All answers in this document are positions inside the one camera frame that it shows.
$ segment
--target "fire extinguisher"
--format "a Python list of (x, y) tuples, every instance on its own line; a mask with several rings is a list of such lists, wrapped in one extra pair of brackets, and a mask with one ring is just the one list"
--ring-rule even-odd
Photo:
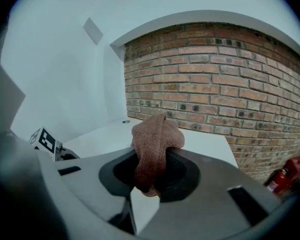
[(273, 176), (272, 179), (270, 180), (270, 183), (266, 186), (266, 188), (271, 191), (276, 193), (276, 188), (285, 184), (287, 180), (287, 169), (281, 169), (278, 170)]

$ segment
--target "towel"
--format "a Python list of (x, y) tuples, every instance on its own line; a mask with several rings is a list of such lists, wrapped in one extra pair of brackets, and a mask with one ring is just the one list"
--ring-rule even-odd
[(166, 149), (182, 148), (185, 137), (174, 121), (164, 114), (156, 114), (132, 128), (132, 144), (139, 164), (134, 171), (134, 185), (147, 197), (158, 194), (155, 181), (160, 180), (166, 169)]

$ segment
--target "white table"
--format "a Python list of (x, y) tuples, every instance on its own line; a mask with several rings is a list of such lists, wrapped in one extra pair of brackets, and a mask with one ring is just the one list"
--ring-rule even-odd
[[(115, 121), (105, 127), (70, 140), (64, 143), (63, 146), (74, 151), (80, 158), (128, 148), (132, 142), (132, 127), (142, 122), (142, 120), (127, 119), (130, 120), (130, 123), (122, 123), (124, 119)], [(223, 160), (238, 168), (236, 159), (224, 136), (187, 129), (180, 130), (185, 137), (183, 149)]]

